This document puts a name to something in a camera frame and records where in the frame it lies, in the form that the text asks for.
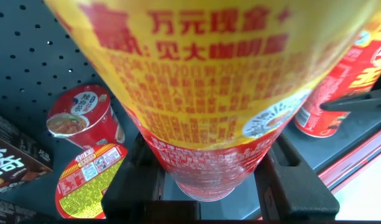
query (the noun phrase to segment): snack package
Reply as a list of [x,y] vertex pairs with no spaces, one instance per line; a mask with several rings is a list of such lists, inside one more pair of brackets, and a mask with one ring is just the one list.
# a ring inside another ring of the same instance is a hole
[[0,116],[0,192],[52,172],[53,154]]
[[42,221],[49,223],[54,220],[54,217],[22,208],[0,199],[0,224],[19,224],[24,220],[27,220],[29,223],[30,220],[38,223]]
[[125,140],[107,90],[98,85],[79,86],[63,94],[47,118],[48,130],[83,149]]
[[197,200],[255,169],[381,1],[45,1]]
[[63,218],[106,218],[101,200],[127,149],[107,144],[87,149],[75,157],[59,178],[55,202]]
[[332,136],[349,112],[323,111],[320,104],[371,90],[381,75],[381,10],[295,116],[295,125],[317,138]]

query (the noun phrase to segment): pegboard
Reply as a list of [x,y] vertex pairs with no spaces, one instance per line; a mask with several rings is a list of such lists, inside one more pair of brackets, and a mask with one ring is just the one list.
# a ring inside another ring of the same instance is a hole
[[[0,115],[54,153],[53,172],[0,198],[60,217],[55,189],[60,174],[81,149],[53,138],[46,117],[55,100],[78,85],[109,89],[41,0],[0,0]],[[111,94],[111,106],[131,148],[138,133]]]
[[39,134],[57,97],[86,83],[104,85],[43,1],[0,0],[0,114]]

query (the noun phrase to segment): noodle image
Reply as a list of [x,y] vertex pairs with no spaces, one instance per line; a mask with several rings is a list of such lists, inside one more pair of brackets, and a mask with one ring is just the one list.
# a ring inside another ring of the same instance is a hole
[[75,134],[87,127],[86,121],[73,115],[63,115],[47,121],[48,129],[55,134]]

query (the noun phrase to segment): yellow label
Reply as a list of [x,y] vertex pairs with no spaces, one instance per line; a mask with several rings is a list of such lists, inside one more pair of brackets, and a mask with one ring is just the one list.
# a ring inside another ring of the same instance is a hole
[[102,213],[102,191],[109,187],[121,163],[122,160],[72,193],[61,198],[59,204],[62,209],[74,218],[94,218]]
[[[175,146],[211,150],[259,138],[246,124],[307,95],[381,1],[47,4],[139,125]],[[300,103],[285,106],[294,113]]]
[[357,78],[351,83],[349,88],[357,88],[362,86],[372,86],[381,75],[381,67],[366,68]]

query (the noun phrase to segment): brown package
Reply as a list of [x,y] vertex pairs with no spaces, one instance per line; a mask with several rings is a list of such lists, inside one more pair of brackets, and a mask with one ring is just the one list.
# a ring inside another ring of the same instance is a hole
[[0,116],[0,192],[51,172],[52,156]]

